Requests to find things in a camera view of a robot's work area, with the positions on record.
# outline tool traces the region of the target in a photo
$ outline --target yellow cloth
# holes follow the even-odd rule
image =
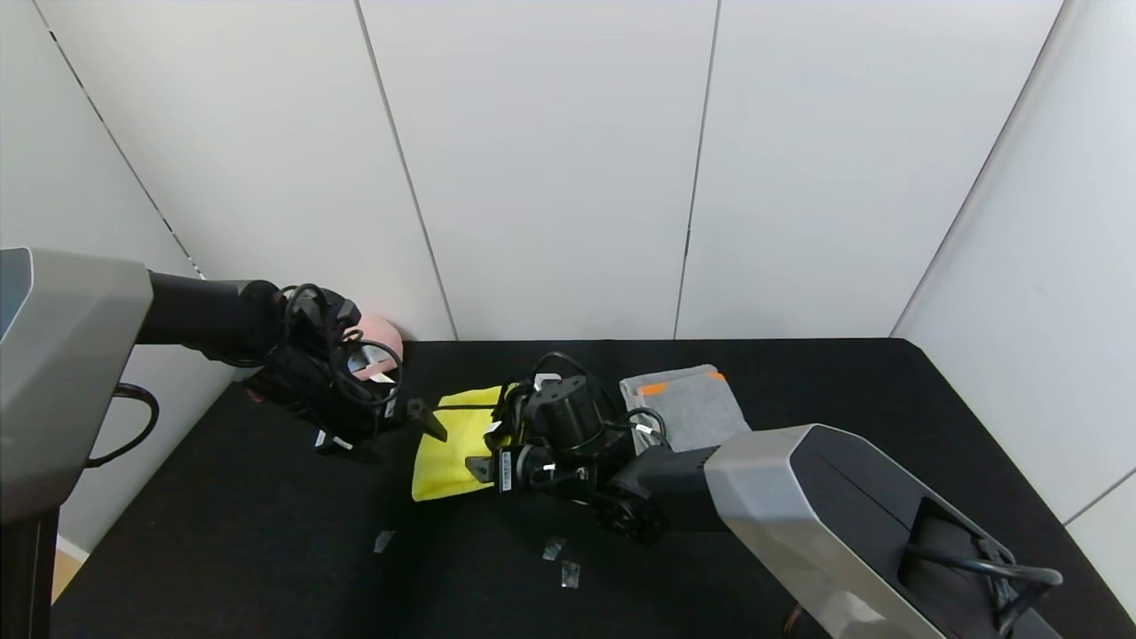
[[[415,476],[410,482],[410,496],[415,501],[441,499],[465,495],[493,486],[482,483],[466,467],[466,457],[487,456],[485,431],[493,420],[501,387],[467,390],[443,397],[443,406],[484,406],[485,408],[454,408],[435,410],[434,416],[445,426],[446,440],[438,441],[423,434],[415,457]]]

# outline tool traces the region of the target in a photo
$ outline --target black cable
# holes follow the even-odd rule
[[[224,355],[215,355],[212,358],[234,368],[256,368],[258,366],[267,366],[272,363],[275,355],[276,347],[273,346],[273,348],[260,359],[232,359],[229,357],[225,357]]]
[[[392,390],[387,391],[387,393],[386,393],[385,397],[379,397],[378,399],[370,400],[370,401],[360,400],[358,398],[351,398],[351,397],[349,397],[349,399],[351,399],[356,404],[359,404],[360,406],[367,406],[367,407],[371,407],[371,408],[377,408],[379,406],[386,405],[387,403],[390,403],[391,400],[393,400],[395,397],[398,397],[399,391],[402,389],[402,359],[399,357],[399,355],[396,352],[394,352],[394,349],[392,349],[391,347],[386,346],[385,343],[376,342],[376,341],[373,341],[373,340],[365,340],[365,339],[349,340],[349,343],[350,343],[350,346],[353,346],[353,347],[359,348],[359,349],[362,349],[364,347],[373,346],[373,347],[375,347],[375,348],[377,348],[379,350],[383,350],[394,362],[394,367],[396,370],[399,370],[399,379],[392,380],[394,382],[394,388]],[[335,384],[339,387],[339,389],[341,391],[343,391],[344,395],[350,396],[350,391],[345,390],[343,388],[343,385],[342,385],[344,382],[353,384],[357,390],[360,390],[360,391],[362,391],[362,392],[365,392],[367,395],[375,395],[374,392],[371,392],[370,389],[368,389],[366,385],[364,385],[364,382],[359,377],[356,377],[353,374],[351,374],[351,372],[349,372],[346,370],[346,358],[341,358],[340,362],[336,363],[336,365],[337,365],[337,367],[334,370],[334,373],[333,373],[334,376],[335,376]]]
[[[501,392],[498,393],[496,407],[493,409],[493,421],[507,424],[506,428],[498,429],[496,432],[506,432],[513,437],[515,441],[525,441],[524,408],[532,395],[533,385],[527,381],[515,384],[501,384]]]
[[[300,284],[292,290],[292,294],[289,296],[287,302],[284,305],[284,338],[281,340],[283,343],[291,346],[292,343],[292,322],[293,314],[295,312],[295,305],[300,301],[300,297],[303,293],[312,291],[312,299],[319,305],[319,309],[323,312],[327,308],[327,298],[324,297],[324,290],[312,283]]]
[[[94,459],[87,459],[86,463],[83,464],[84,468],[98,468],[99,466],[102,466],[108,462],[112,462],[131,450],[134,450],[137,445],[142,443],[145,438],[150,437],[150,433],[153,432],[153,428],[158,424],[158,400],[154,399],[154,397],[150,395],[150,391],[144,388],[119,382],[115,385],[115,395],[111,397],[122,397],[145,404],[150,407],[150,421],[147,422],[145,428],[142,429],[142,432],[140,432],[137,437],[120,446],[114,453],[109,453],[102,457],[95,457]]]
[[[311,397],[311,391],[301,390],[304,389],[307,384],[303,383],[302,381],[300,383],[296,383],[296,380],[292,377],[292,373],[289,371],[286,366],[277,368],[273,373],[274,375],[272,376],[270,383],[282,384],[286,387],[284,389],[285,392],[295,397],[295,399],[293,399],[286,406],[284,406],[284,408],[295,414],[296,416],[307,415],[311,417],[317,429],[324,431],[325,433],[332,434],[332,431],[331,429],[327,428],[327,424],[324,422],[324,418],[319,416],[318,412],[312,410],[311,406],[308,403],[308,399]]]
[[[615,399],[612,399],[611,393],[608,392],[608,389],[603,388],[603,384],[600,383],[600,379],[593,375],[587,368],[584,367],[583,364],[577,362],[575,357],[568,355],[567,352],[553,350],[552,352],[545,352],[544,355],[542,355],[541,358],[536,360],[536,365],[533,366],[533,374],[531,376],[533,382],[536,381],[536,374],[541,372],[541,367],[544,366],[545,363],[552,359],[559,359],[565,364],[571,366],[580,375],[587,377],[588,383],[594,383],[596,387],[599,387],[600,395],[603,396],[603,400],[608,404],[608,408],[611,409],[611,416],[615,417],[616,415],[619,414],[619,405],[616,404]]]
[[[632,408],[630,410],[625,413],[623,418],[620,418],[619,421],[620,422],[630,421],[630,418],[634,417],[635,415],[646,415],[648,417],[654,420],[659,424],[659,434],[662,435],[663,438],[667,438],[667,422],[666,420],[662,418],[662,415],[660,415],[658,410],[655,410],[654,408],[649,408],[646,406],[640,406],[638,408]]]
[[[604,425],[608,428],[615,428],[620,430],[636,430],[636,426],[640,426],[641,424],[636,424],[635,422],[630,421],[630,418],[634,417],[635,415],[646,415],[648,417],[654,420],[659,424],[659,431],[655,432],[652,430],[651,434],[653,434],[654,438],[658,439],[659,442],[666,446],[667,448],[674,449],[674,447],[670,445],[670,438],[667,437],[667,423],[662,418],[662,415],[660,415],[659,412],[655,410],[654,408],[648,408],[646,406],[632,408],[630,410],[625,413],[624,416],[619,418],[619,421],[604,422]]]
[[[541,472],[544,472],[544,470],[543,468],[536,468],[535,471],[532,472],[532,474],[528,475],[528,487],[532,488],[533,490],[544,490],[546,488],[552,488],[553,486],[557,486],[558,483],[563,483],[563,482],[566,482],[566,481],[568,481],[570,479],[575,479],[576,478],[576,473],[574,473],[574,472],[562,473],[560,475],[557,475],[556,471],[550,471],[550,474],[552,475],[552,479],[549,479],[549,480],[545,480],[545,481],[536,481],[536,475],[537,475],[537,473],[541,473]]]
[[[1010,554],[1008,548],[1000,548],[995,546],[994,541],[987,538],[978,538],[975,540],[975,547],[978,548],[978,553],[982,558],[989,559],[992,562],[1001,562],[1005,564],[1017,564],[1018,562]],[[1010,588],[1010,580],[1002,578],[987,578],[989,579],[993,590],[994,590],[994,605],[1001,611],[1009,604],[1013,597],[1014,591]]]
[[[1002,637],[1009,636],[1010,630],[1013,629],[1013,624],[1018,621],[1018,619],[1038,599],[1041,599],[1045,592],[1054,587],[1061,586],[1061,583],[1064,582],[1064,578],[1061,573],[1053,569],[1004,564],[1002,562],[992,562],[975,557],[960,557],[958,555],[950,555],[934,548],[925,548],[916,545],[909,545],[907,547],[907,553],[920,559],[947,567],[984,574],[1000,580],[1026,582],[1026,588],[1024,588],[1022,591],[1019,592],[1012,600],[1005,601],[997,611],[996,629],[999,634]],[[1000,599],[1005,596],[1008,588],[1009,587],[1003,588],[995,586],[995,590],[999,595],[1001,595]]]

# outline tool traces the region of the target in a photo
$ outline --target pink object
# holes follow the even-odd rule
[[[399,359],[402,359],[402,335],[399,334],[399,330],[394,327],[394,324],[374,313],[364,313],[359,325],[354,327],[362,331],[362,339],[386,345],[399,356]],[[386,356],[385,352],[383,355],[385,357],[382,362],[371,364],[361,371],[356,371],[354,376],[360,380],[369,380],[371,375],[393,370],[394,359]]]

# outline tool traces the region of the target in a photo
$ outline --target wooden floor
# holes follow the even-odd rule
[[[56,603],[59,594],[67,588],[70,580],[75,578],[80,566],[83,564],[67,553],[56,548],[56,574],[51,580],[51,603]]]

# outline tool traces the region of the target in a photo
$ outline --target white label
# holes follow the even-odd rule
[[[541,390],[541,387],[544,385],[544,382],[552,380],[560,381],[560,375],[558,375],[557,373],[537,373],[536,376],[533,377],[533,387],[536,390]]]
[[[512,453],[501,451],[501,492],[512,490]]]

